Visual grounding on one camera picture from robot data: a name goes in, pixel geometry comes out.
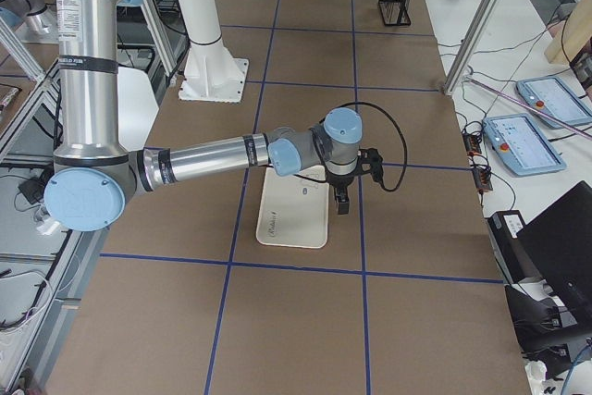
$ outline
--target white pillar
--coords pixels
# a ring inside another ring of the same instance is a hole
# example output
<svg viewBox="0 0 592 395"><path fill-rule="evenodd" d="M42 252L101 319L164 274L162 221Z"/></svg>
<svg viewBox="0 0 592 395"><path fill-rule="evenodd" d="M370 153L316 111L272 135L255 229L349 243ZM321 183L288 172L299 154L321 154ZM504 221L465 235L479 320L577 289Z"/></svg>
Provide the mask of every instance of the white pillar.
<svg viewBox="0 0 592 395"><path fill-rule="evenodd" d="M240 102L249 61L234 59L222 41L215 0L179 0L191 39L184 100Z"/></svg>

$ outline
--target white cable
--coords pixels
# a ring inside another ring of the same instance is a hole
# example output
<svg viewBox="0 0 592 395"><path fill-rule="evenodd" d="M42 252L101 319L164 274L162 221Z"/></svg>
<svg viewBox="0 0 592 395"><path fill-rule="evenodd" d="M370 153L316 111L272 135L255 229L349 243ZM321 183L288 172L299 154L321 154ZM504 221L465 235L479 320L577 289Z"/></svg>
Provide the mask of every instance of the white cable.
<svg viewBox="0 0 592 395"><path fill-rule="evenodd" d="M7 279L14 279L14 278L19 278L19 277L24 277L27 275L37 275L39 278L42 279L42 281L45 283L45 286L47 286L47 289L49 289L49 293L47 294L47 297L45 298L45 301L43 302L42 305L39 306L33 306L30 309L27 310L27 315L25 316L25 319L18 325L15 327L11 327L11 328L7 328L5 330L0 330L0 334L13 334L16 332L21 331L25 326L27 326L29 324L29 322L36 318L37 316L39 316L40 314L43 313L43 311L47 308L47 306L49 305L50 301L52 301L53 295L54 295L54 288L52 287L52 285L50 284L50 282L47 280L47 278L45 277L45 275L43 273L41 273L38 270L29 270L27 272L22 272L22 273L17 273L15 275L10 275L7 277L3 277L0 278L0 282L7 280Z"/></svg>
<svg viewBox="0 0 592 395"><path fill-rule="evenodd" d="M65 290L65 289L67 289L67 288L68 288L68 287L69 287L69 286L72 284L72 282L74 282L74 278L75 278L75 277L76 277L76 275L78 274L78 271L79 271L79 269L80 269L80 258L79 258L79 257L78 257L78 256L77 256L75 253L74 253L74 254L72 254L72 256L73 256L74 258L76 258L76 263L77 263L77 264L76 264L76 271L75 271L75 272L72 274L72 278L70 278L70 281L68 281L66 284L64 284L62 287L60 287L60 288L57 290L57 293L59 293L59 292L60 292L60 291L62 291L62 290Z"/></svg>

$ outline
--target light blue joint cap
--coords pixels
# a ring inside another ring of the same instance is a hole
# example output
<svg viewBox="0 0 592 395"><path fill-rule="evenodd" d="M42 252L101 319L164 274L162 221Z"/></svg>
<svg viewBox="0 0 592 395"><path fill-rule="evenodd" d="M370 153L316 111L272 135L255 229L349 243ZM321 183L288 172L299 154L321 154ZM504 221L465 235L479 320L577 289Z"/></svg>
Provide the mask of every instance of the light blue joint cap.
<svg viewBox="0 0 592 395"><path fill-rule="evenodd" d="M14 28L19 25L20 22L22 22L19 16L5 8L0 8L0 18L2 18L2 20L6 22L6 25L8 25L10 28Z"/></svg>
<svg viewBox="0 0 592 395"><path fill-rule="evenodd" d="M119 218L126 199L111 177L92 168L68 168L45 187L45 207L58 222L78 231L107 227Z"/></svg>
<svg viewBox="0 0 592 395"><path fill-rule="evenodd" d="M323 127L327 134L337 142L359 143L362 140L362 119L349 108L331 110Z"/></svg>
<svg viewBox="0 0 592 395"><path fill-rule="evenodd" d="M117 6L142 6L144 0L120 0Z"/></svg>
<svg viewBox="0 0 592 395"><path fill-rule="evenodd" d="M287 139L281 138L271 142L267 151L278 176L295 175L302 169L300 154Z"/></svg>

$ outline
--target white tray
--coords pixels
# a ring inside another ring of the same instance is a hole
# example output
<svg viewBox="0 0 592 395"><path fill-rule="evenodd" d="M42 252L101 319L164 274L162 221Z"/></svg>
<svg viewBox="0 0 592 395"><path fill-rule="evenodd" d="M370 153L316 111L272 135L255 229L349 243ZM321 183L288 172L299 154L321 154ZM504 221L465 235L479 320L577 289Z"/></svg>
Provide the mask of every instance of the white tray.
<svg viewBox="0 0 592 395"><path fill-rule="evenodd" d="M321 166L301 173L312 179L325 179ZM327 243L328 184L287 176L281 178L273 168L265 182L257 221L257 240L265 245L320 249Z"/></svg>

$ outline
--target robotic arm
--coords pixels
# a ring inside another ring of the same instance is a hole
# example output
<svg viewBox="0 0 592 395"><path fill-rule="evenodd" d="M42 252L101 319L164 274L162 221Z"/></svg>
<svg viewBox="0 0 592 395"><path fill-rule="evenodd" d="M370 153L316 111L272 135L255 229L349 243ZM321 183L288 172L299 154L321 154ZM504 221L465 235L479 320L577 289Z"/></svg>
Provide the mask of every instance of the robotic arm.
<svg viewBox="0 0 592 395"><path fill-rule="evenodd" d="M56 25L44 0L0 0L0 18L11 28L25 21L36 34L47 34Z"/></svg>
<svg viewBox="0 0 592 395"><path fill-rule="evenodd" d="M104 228L136 193L232 169L273 164L280 176L323 165L339 213L347 213L354 176L382 178L382 158L360 152L362 120L331 111L304 132L281 128L182 150L128 153L117 135L116 5L120 0L56 0L64 141L45 188L49 214L68 228Z"/></svg>

